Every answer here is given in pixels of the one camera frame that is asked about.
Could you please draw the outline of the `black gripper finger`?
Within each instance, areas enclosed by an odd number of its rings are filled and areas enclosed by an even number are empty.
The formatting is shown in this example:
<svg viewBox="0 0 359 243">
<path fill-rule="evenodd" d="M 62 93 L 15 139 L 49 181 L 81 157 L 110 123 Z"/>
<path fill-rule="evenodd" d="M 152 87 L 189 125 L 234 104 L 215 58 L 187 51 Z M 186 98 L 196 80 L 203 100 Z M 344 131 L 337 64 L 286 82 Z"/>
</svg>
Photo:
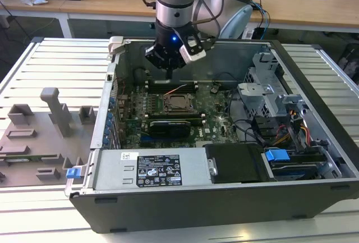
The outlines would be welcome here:
<svg viewBox="0 0 359 243">
<path fill-rule="evenodd" d="M 183 68 L 186 62 L 180 54 L 171 55 L 169 58 L 169 79 L 173 78 L 173 71 L 179 68 Z"/>
<path fill-rule="evenodd" d="M 170 61 L 167 50 L 161 45 L 153 45 L 145 51 L 145 58 L 156 68 L 165 71 L 165 79 L 170 79 Z"/>
</svg>

